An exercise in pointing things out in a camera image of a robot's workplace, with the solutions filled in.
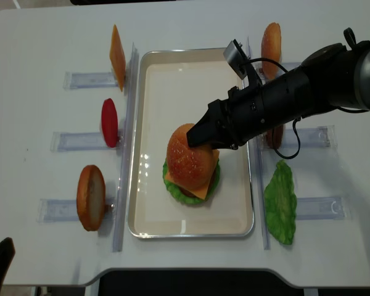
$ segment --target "green lettuce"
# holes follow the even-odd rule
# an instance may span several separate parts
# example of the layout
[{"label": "green lettuce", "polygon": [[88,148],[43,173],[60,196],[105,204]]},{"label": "green lettuce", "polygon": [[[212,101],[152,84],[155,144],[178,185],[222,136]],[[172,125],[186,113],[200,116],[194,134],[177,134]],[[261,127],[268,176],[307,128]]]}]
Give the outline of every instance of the green lettuce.
[{"label": "green lettuce", "polygon": [[280,160],[265,189],[265,209],[269,232],[285,245],[294,241],[296,206],[292,170],[284,160]]},{"label": "green lettuce", "polygon": [[168,167],[167,167],[167,162],[165,161],[165,163],[163,164],[163,182],[166,185],[166,189],[171,194],[171,196],[174,197],[177,201],[183,204],[187,204],[187,205],[197,205],[197,204],[206,202],[211,197],[216,187],[218,186],[218,183],[220,181],[220,174],[221,174],[220,161],[218,160],[218,163],[216,164],[216,168],[215,168],[215,179],[213,180],[213,184],[211,185],[210,190],[207,192],[207,196],[205,197],[205,200],[202,200],[198,197],[189,197],[189,196],[184,195],[176,184],[165,180],[167,171],[168,171]]}]

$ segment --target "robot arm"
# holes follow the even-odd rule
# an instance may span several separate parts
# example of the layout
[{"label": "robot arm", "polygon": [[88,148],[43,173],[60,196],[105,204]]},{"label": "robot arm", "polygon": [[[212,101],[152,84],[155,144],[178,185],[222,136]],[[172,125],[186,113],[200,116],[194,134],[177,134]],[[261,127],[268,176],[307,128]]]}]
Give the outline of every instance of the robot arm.
[{"label": "robot arm", "polygon": [[301,66],[262,85],[236,40],[224,52],[229,65],[249,86],[234,87],[228,99],[208,105],[202,119],[187,133],[190,147],[238,149],[249,139],[296,118],[342,107],[370,110],[370,41],[356,43],[352,30],[341,43],[320,49]]}]

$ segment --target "burger patty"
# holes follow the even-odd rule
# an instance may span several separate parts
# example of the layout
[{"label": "burger patty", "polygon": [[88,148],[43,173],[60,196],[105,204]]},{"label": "burger patty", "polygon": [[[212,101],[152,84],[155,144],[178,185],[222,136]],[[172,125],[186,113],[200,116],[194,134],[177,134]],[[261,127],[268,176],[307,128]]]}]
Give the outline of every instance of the burger patty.
[{"label": "burger patty", "polygon": [[[210,179],[210,184],[208,185],[207,193],[210,192],[210,189],[212,187],[212,184],[214,184],[215,177],[216,177],[216,167],[215,167],[214,172],[212,173],[212,176],[211,176],[211,179]],[[179,190],[181,191],[182,194],[184,194],[184,195],[186,195],[188,197],[195,197],[196,199],[198,199],[197,196],[195,196],[193,193],[189,192],[186,189],[183,189],[183,188],[179,187]]]}]

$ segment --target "cheese slice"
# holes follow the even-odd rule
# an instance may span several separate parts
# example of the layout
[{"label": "cheese slice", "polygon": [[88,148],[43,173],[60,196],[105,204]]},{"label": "cheese slice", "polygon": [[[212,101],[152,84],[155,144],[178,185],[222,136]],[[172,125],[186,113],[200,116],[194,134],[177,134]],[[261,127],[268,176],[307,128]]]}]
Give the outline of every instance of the cheese slice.
[{"label": "cheese slice", "polygon": [[110,60],[113,71],[117,77],[119,88],[123,91],[125,83],[126,60],[125,53],[123,52],[121,38],[119,37],[118,28],[113,26],[111,36]]},{"label": "cheese slice", "polygon": [[[214,157],[214,161],[215,161],[215,166],[214,168],[216,168],[216,164],[218,163],[218,159],[219,159],[219,156],[220,156],[220,152],[218,150],[213,150],[213,157]],[[194,196],[200,198],[200,199],[205,199],[206,196],[207,196],[207,192],[208,192],[208,187],[210,185],[210,181],[211,181],[211,177],[212,177],[213,174],[211,174],[210,178],[208,179],[208,181],[206,183],[204,183],[200,188],[197,188],[197,189],[193,189],[193,190],[190,190],[190,189],[187,189],[187,188],[184,188],[178,184],[176,184],[174,182],[174,179],[173,177],[170,175],[170,172],[167,171],[167,174],[165,176],[165,180],[171,182],[171,183],[174,183],[176,184],[178,187],[181,187],[181,188],[184,188],[185,190],[189,191],[191,194],[193,194]]]}]

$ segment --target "burger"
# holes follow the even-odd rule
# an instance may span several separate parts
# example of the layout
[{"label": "burger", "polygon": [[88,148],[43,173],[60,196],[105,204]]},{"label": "burger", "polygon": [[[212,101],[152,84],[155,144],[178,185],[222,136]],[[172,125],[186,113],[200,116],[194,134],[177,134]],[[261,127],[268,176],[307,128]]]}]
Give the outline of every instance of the burger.
[{"label": "burger", "polygon": [[163,165],[163,181],[177,201],[195,205],[208,200],[219,179],[219,151],[210,145],[190,148],[186,133],[194,126],[181,125],[171,136]]}]

